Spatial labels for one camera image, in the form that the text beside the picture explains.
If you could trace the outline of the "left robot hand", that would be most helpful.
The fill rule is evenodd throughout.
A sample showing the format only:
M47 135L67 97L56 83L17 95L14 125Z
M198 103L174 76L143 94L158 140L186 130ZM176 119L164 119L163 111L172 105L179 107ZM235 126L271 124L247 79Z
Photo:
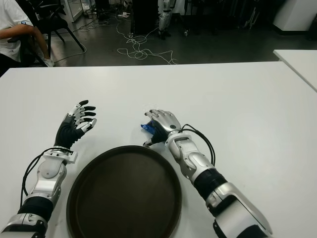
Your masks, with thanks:
M72 145L82 138L97 123L94 110L96 107L88 106L88 100L77 103L65 115L60 124L54 146L70 149Z

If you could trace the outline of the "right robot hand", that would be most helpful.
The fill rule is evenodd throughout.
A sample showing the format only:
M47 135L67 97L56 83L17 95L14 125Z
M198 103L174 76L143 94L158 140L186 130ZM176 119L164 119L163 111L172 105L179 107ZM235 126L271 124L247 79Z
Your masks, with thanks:
M144 142L144 147L165 142L171 134L181 130L181 124L175 115L169 111L151 109L145 112L150 121L145 125L145 130L153 136Z

